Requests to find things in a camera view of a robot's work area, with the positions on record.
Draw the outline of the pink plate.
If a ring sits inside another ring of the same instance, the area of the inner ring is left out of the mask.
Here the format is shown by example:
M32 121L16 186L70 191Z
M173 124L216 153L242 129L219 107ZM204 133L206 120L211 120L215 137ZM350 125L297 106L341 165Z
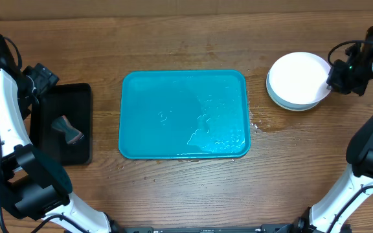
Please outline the pink plate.
M269 70L274 92L293 104L320 102L330 94L326 83L330 65L309 52L292 52L279 58Z

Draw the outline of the light blue plate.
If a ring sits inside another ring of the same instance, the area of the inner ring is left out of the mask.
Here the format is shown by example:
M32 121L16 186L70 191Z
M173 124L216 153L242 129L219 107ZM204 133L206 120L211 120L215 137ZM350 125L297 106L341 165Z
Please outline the light blue plate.
M269 95L269 97L276 103L276 105L280 106L281 108L290 110L290 111L307 111L311 108L314 108L319 104L319 102L315 102L312 104L293 104L291 102L288 102L281 97L279 97L271 87L271 84L269 82L269 73L267 74L266 78L266 90Z

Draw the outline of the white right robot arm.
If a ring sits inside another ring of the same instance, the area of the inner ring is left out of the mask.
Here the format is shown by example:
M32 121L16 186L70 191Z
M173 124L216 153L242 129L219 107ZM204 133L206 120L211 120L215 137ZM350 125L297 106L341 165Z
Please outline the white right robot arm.
M335 60L326 83L340 94L365 93L373 80L373 26L364 40L347 41L346 61ZM281 232L350 232L345 222L373 194L373 115L352 137L346 149L348 163L330 191Z

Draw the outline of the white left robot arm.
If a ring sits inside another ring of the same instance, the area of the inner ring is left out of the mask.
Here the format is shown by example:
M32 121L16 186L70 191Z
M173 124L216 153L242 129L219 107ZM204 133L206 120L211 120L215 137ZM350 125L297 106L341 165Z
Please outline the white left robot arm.
M0 34L0 214L68 232L120 231L73 192L59 161L91 160L92 114L89 85L59 85L42 64L24 67L15 44Z

